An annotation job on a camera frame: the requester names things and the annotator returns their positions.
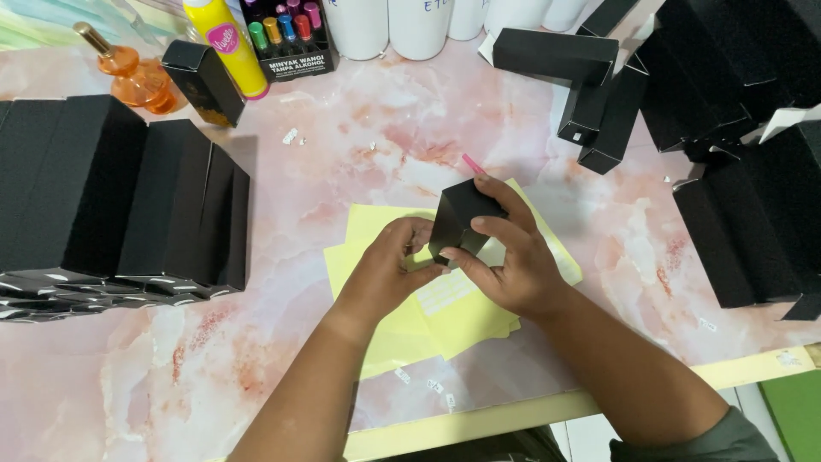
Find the orange perfume bottle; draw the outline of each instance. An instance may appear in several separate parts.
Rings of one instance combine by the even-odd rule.
[[[75,23],[74,31],[97,50],[97,68],[114,76],[111,94],[115,98],[155,114],[174,110],[177,98],[171,91],[171,77],[157,58],[140,59],[131,47],[111,45],[87,22]]]

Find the forearm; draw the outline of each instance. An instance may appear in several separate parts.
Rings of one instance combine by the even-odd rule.
[[[332,307],[240,439],[228,462],[336,460],[353,386],[375,324]]]
[[[570,289],[566,306],[538,322],[623,441],[689,441],[727,412],[727,403],[683,363]]]

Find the right hand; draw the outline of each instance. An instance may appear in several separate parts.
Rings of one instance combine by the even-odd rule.
[[[490,300],[509,312],[532,321],[552,314],[564,304],[570,286],[559,274],[530,208],[513,188],[496,178],[480,174],[474,183],[508,213],[508,219],[480,216],[470,222],[474,231],[505,246],[504,264],[488,267],[470,252],[455,247],[445,247],[440,255],[457,263]]]

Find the box with gold design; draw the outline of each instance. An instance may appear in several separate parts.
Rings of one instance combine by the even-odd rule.
[[[174,40],[163,55],[163,67],[203,120],[236,127],[245,97],[213,48]]]

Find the white floor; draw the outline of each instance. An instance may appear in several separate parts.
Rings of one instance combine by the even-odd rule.
[[[778,455],[778,460],[790,462],[757,384],[727,388],[718,393],[759,428]],[[618,439],[610,422],[602,414],[554,423],[550,429],[567,462],[608,462],[608,444],[611,439]]]

